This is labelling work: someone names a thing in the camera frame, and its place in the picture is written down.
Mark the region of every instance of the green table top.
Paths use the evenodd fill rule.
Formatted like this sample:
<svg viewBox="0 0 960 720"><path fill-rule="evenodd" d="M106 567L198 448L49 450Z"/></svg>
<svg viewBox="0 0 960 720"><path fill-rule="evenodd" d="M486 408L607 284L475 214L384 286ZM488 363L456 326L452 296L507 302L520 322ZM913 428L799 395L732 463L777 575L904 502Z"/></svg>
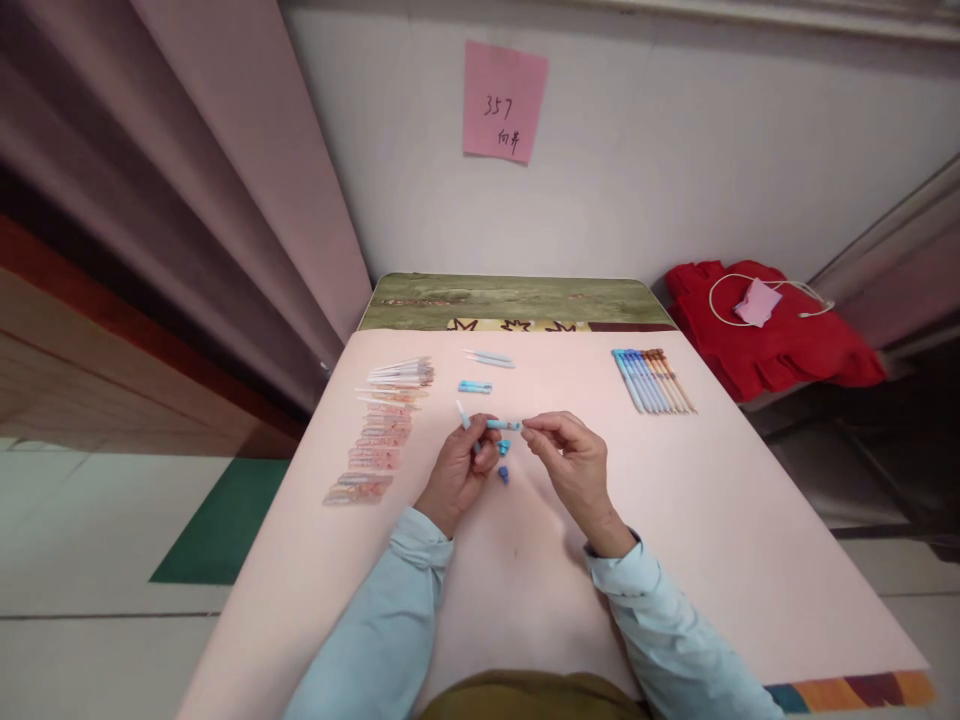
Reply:
<svg viewBox="0 0 960 720"><path fill-rule="evenodd" d="M390 273L377 283L359 329L445 330L455 317L674 327L638 280Z"/></svg>

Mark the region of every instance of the person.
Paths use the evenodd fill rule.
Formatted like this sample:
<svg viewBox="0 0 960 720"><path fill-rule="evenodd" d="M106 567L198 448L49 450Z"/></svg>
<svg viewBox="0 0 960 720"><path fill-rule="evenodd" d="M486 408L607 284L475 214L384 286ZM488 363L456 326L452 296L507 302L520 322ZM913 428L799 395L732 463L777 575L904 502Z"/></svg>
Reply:
<svg viewBox="0 0 960 720"><path fill-rule="evenodd" d="M461 518L497 464L491 415L450 433L426 488L300 682L285 720L411 716L433 652L444 573ZM623 636L644 696L668 720L767 720L783 713L624 524L607 494L607 448L579 418L548 412L521 435L587 538L586 563ZM480 452L473 455L474 443ZM642 705L588 673L492 670L434 698L421 720L644 718Z"/></svg>

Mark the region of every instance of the wooden wall panel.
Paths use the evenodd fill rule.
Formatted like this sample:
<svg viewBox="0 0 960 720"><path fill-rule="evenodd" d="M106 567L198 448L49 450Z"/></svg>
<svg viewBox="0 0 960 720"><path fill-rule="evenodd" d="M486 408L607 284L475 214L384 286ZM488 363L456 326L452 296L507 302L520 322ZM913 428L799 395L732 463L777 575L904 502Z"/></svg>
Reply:
<svg viewBox="0 0 960 720"><path fill-rule="evenodd" d="M54 287L54 292L67 292L71 304L81 306L95 300L94 314L101 320L109 317L105 324L110 327L85 317L46 288L0 269L0 436L102 452L292 456L301 424L192 353L9 220L0 218L0 230L5 231L0 235L0 268L19 265L22 270L27 265L32 268L24 273L28 279L46 285L69 275L70 282ZM19 233L20 248L26 247L32 257L12 257L12 243L7 243L11 231ZM51 255L46 265L44 252ZM217 391L182 368L201 379L212 378ZM240 407L237 398L259 417Z"/></svg>

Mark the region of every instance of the person's left hand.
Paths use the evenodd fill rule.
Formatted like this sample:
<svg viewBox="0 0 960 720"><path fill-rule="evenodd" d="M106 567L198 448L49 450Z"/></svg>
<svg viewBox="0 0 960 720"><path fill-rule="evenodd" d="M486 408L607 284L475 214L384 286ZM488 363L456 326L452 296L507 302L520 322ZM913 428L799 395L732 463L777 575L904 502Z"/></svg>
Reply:
<svg viewBox="0 0 960 720"><path fill-rule="evenodd" d="M497 450L500 431L488 430L488 419L497 418L477 413L470 418L469 430L458 427L447 436L427 487L413 506L451 539L460 518L480 495L483 481L496 466L500 455ZM480 442L480 454L472 457L473 444L477 441Z"/></svg>

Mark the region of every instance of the row of pens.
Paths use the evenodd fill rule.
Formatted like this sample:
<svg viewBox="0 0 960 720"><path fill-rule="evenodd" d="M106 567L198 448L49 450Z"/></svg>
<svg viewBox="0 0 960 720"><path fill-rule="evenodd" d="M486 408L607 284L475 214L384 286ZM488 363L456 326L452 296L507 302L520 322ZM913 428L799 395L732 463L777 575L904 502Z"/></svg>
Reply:
<svg viewBox="0 0 960 720"><path fill-rule="evenodd" d="M662 349L614 350L613 359L641 415L697 412Z"/></svg>
<svg viewBox="0 0 960 720"><path fill-rule="evenodd" d="M324 505L376 505L393 483L400 451L413 429L417 404L430 393L434 369L429 356L374 368L358 400L367 403L360 437L347 453L347 472L333 484Z"/></svg>

